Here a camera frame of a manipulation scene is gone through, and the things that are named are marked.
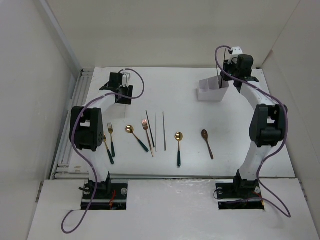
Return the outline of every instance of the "gold spoon head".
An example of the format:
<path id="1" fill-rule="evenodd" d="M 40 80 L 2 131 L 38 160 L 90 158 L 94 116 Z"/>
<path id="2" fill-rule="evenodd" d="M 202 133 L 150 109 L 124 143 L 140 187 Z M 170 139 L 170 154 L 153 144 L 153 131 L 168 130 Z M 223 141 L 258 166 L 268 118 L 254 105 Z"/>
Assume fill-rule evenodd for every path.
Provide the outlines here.
<path id="1" fill-rule="evenodd" d="M 174 138 L 175 140 L 177 140 L 178 142 L 180 142 L 183 138 L 184 138 L 184 135 L 182 134 L 182 132 L 177 132 L 175 135 L 174 135 Z"/>
<path id="2" fill-rule="evenodd" d="M 204 138 L 204 140 L 208 140 L 208 132 L 207 132 L 207 130 L 203 129 L 201 131 L 201 136 Z"/>
<path id="3" fill-rule="evenodd" d="M 125 126 L 125 131 L 128 133 L 128 134 L 133 134 L 134 133 L 134 127 L 131 126 L 131 125 L 127 125 Z"/>

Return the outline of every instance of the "utensil holder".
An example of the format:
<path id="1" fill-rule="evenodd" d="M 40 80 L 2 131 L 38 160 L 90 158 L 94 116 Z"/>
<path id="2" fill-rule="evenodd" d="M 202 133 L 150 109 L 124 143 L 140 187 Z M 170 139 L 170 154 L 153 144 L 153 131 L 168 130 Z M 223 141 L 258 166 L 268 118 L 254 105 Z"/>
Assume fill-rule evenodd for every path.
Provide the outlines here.
<path id="1" fill-rule="evenodd" d="M 221 80 L 221 76 L 200 80 L 197 88 L 198 100 L 221 102 L 229 88 L 229 82 L 227 81 L 223 81 L 222 88 L 220 88 L 219 82 Z"/>

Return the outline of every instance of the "green handle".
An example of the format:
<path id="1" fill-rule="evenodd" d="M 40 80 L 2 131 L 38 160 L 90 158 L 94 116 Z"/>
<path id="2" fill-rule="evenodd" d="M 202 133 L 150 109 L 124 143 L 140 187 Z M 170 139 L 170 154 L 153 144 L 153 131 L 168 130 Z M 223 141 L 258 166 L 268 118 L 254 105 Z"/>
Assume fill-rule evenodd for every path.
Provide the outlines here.
<path id="1" fill-rule="evenodd" d="M 146 145 L 143 144 L 143 142 L 138 139 L 138 142 L 140 143 L 140 145 L 143 147 L 143 149 L 146 151 L 146 152 L 149 152 L 149 149 L 146 147 Z"/>
<path id="2" fill-rule="evenodd" d="M 113 141 L 111 142 L 111 151 L 112 151 L 112 157 L 115 157 L 116 153 L 115 153 L 115 146 Z"/>
<path id="3" fill-rule="evenodd" d="M 109 155 L 110 163 L 115 164 L 114 159 L 112 158 L 112 155 L 111 155 L 111 152 L 109 149 L 108 149 L 108 155 Z"/>
<path id="4" fill-rule="evenodd" d="M 180 157 L 180 150 L 178 151 L 178 164 L 177 164 L 178 168 L 181 167 L 181 157 Z"/>

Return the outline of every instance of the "fork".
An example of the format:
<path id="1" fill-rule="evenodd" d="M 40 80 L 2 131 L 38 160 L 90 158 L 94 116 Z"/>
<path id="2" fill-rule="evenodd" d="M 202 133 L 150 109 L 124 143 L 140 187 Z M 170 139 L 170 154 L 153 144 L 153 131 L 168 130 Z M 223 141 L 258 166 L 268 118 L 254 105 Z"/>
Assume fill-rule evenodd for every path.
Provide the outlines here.
<path id="1" fill-rule="evenodd" d="M 108 145 L 107 145 L 107 138 L 106 138 L 106 134 L 103 134 L 103 141 L 104 141 L 104 144 L 105 144 L 106 150 L 107 150 L 108 155 L 109 155 L 110 163 L 111 163 L 111 164 L 115 164 L 114 159 L 112 158 L 111 153 L 110 153 L 110 150 L 109 150 Z"/>
<path id="2" fill-rule="evenodd" d="M 150 147 L 150 150 L 151 150 L 151 154 L 152 154 L 152 157 L 154 158 L 154 151 L 152 149 L 152 146 L 151 146 L 151 142 L 150 142 L 150 138 L 149 138 L 149 135 L 148 135 L 148 123 L 147 123 L 147 119 L 143 119 L 142 120 L 142 127 L 143 129 L 145 130 L 146 132 L 146 136 L 148 138 L 148 143 L 149 143 L 149 147 Z"/>
<path id="3" fill-rule="evenodd" d="M 116 152 L 115 152 L 115 147 L 114 147 L 114 141 L 112 140 L 112 133 L 114 132 L 114 129 L 112 128 L 112 124 L 111 122 L 108 123 L 108 131 L 110 133 L 110 138 L 111 138 L 111 152 L 112 152 L 112 157 L 116 156 Z"/>

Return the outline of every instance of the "wall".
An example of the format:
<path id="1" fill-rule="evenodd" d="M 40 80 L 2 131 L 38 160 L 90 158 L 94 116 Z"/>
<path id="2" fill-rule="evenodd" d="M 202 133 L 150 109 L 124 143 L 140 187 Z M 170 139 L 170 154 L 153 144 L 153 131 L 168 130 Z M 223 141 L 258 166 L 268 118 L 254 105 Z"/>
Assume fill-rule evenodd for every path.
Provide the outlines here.
<path id="1" fill-rule="evenodd" d="M 48 0 L 85 68 L 212 67 L 223 44 L 241 46 L 260 66 L 298 2 Z"/>
<path id="2" fill-rule="evenodd" d="M 32 0 L 0 0 L 0 182 L 43 180 L 71 71 Z"/>
<path id="3" fill-rule="evenodd" d="M 288 106 L 288 151 L 320 233 L 320 2 L 301 0 L 262 68 L 270 92 Z"/>

